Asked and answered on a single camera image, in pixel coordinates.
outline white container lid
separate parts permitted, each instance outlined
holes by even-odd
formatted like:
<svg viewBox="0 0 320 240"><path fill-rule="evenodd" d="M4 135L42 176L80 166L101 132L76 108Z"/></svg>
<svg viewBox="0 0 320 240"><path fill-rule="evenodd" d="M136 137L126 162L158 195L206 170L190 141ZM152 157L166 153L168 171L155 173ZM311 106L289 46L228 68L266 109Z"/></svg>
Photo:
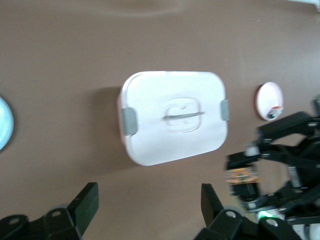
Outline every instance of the white container lid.
<svg viewBox="0 0 320 240"><path fill-rule="evenodd" d="M228 101L212 72L139 72L118 102L121 136L137 164L151 166L218 149L226 140Z"/></svg>

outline light blue plate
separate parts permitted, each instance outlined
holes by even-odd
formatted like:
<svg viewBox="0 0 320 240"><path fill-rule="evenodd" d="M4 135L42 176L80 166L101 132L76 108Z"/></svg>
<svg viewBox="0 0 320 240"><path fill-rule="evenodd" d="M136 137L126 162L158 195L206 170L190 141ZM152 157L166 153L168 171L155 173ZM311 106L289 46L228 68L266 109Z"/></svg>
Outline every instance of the light blue plate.
<svg viewBox="0 0 320 240"><path fill-rule="evenodd" d="M14 130L14 117L10 107L0 97L0 150L8 143Z"/></svg>

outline blue round object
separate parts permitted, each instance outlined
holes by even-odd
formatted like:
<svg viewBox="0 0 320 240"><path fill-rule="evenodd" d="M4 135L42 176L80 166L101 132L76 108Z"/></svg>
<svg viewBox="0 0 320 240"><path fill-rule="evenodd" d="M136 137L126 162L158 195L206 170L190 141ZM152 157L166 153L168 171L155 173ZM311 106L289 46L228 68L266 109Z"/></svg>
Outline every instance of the blue round object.
<svg viewBox="0 0 320 240"><path fill-rule="evenodd" d="M10 107L0 97L0 150L8 143L14 130L14 117Z"/></svg>

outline green light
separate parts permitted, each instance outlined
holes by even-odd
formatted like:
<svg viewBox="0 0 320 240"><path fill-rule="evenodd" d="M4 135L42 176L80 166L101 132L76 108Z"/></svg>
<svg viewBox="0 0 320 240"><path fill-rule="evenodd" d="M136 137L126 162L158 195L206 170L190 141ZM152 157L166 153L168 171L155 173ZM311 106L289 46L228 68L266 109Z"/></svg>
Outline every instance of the green light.
<svg viewBox="0 0 320 240"><path fill-rule="evenodd" d="M267 212L267 211L260 211L258 213L258 219L261 219L261 218L264 218L264 217L267 217L267 218L277 218L276 216L272 215L271 213Z"/></svg>

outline green led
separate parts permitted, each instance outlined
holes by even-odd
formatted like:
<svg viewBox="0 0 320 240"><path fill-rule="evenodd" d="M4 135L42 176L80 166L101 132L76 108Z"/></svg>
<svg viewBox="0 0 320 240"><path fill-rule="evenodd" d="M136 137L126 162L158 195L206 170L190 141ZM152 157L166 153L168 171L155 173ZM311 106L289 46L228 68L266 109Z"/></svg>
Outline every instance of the green led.
<svg viewBox="0 0 320 240"><path fill-rule="evenodd" d="M264 217L267 217L267 218L277 218L275 215L272 215L271 213L267 212L267 211L260 211L258 213L258 219L261 219L261 218L264 218Z"/></svg>

